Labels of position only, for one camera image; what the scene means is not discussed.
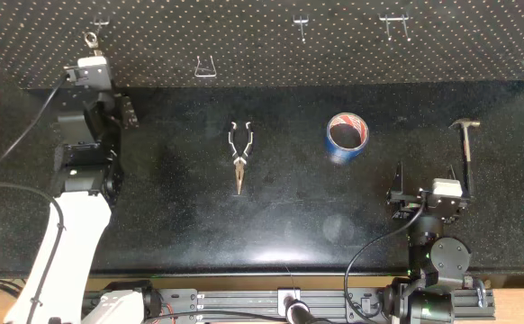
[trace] roll of tape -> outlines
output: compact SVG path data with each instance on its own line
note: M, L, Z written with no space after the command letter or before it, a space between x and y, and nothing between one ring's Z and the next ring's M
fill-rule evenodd
M360 138L360 145L354 148L344 148L340 146L340 143L332 139L332 128L340 124L347 124L352 127L351 130L357 132L355 135ZM364 150L368 143L369 135L368 126L364 120L354 113L342 112L332 117L326 129L326 148L329 152L330 160L337 164L350 162Z

